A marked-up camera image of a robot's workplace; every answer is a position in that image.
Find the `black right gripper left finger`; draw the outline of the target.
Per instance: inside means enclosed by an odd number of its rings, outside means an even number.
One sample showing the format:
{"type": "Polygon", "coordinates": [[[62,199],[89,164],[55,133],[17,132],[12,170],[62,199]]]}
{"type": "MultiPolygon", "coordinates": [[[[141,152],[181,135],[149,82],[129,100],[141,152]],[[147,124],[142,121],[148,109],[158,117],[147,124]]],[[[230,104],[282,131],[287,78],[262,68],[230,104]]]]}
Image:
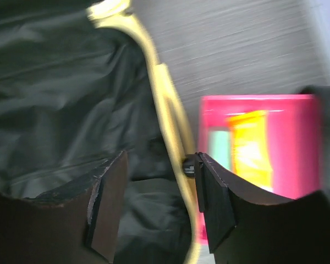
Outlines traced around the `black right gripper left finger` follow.
{"type": "Polygon", "coordinates": [[[0,193],[0,263],[112,263],[127,153],[34,199],[0,193]]]}

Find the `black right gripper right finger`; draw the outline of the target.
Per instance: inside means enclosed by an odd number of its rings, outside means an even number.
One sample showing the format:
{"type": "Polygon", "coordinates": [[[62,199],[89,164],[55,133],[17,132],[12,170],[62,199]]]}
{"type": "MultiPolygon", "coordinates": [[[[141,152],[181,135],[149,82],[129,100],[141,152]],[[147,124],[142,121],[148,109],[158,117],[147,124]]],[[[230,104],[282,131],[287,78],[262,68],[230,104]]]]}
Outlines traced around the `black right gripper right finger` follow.
{"type": "Polygon", "coordinates": [[[195,180],[217,263],[330,263],[330,189],[289,199],[201,152],[195,180]]]}

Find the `yellow hard-shell suitcase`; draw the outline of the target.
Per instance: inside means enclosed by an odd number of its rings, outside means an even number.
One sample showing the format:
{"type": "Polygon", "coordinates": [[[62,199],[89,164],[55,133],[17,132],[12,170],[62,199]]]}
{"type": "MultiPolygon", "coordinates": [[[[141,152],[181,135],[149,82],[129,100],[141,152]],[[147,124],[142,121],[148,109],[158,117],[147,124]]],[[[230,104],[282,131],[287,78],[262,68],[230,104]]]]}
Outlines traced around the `yellow hard-shell suitcase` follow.
{"type": "Polygon", "coordinates": [[[193,136],[130,1],[0,1],[0,193],[34,199],[122,151],[112,263],[196,263],[193,136]]]}

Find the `pink drawer tray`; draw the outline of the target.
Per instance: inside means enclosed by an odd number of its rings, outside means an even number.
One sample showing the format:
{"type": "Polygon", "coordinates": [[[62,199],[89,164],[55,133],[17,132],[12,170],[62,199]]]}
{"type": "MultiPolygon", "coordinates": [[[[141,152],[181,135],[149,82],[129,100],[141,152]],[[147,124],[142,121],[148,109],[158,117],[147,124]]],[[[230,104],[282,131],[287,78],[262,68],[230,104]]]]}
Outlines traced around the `pink drawer tray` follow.
{"type": "Polygon", "coordinates": [[[229,131],[227,118],[259,110],[268,112],[271,193],[298,199],[319,189],[320,114],[316,99],[310,95],[205,96],[201,102],[199,152],[209,155],[211,131],[229,131]]]}

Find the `orange cosmetic tube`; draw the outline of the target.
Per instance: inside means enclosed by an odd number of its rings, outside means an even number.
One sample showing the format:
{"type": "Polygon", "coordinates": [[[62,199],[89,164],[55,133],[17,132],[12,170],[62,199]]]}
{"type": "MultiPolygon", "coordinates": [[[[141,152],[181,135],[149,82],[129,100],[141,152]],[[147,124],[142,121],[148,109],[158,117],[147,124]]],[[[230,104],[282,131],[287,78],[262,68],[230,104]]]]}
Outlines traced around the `orange cosmetic tube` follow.
{"type": "Polygon", "coordinates": [[[267,144],[267,111],[227,118],[231,137],[233,172],[267,191],[273,191],[273,169],[267,144]]]}

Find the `green white cosmetic tube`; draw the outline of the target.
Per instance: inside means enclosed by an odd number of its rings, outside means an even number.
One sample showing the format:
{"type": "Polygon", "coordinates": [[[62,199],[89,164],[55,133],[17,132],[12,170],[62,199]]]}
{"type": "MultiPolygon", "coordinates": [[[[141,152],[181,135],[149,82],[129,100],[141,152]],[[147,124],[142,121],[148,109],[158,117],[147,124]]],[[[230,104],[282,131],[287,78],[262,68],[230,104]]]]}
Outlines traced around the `green white cosmetic tube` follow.
{"type": "Polygon", "coordinates": [[[209,133],[208,153],[222,167],[231,170],[230,133],[225,130],[214,130],[209,133]]]}

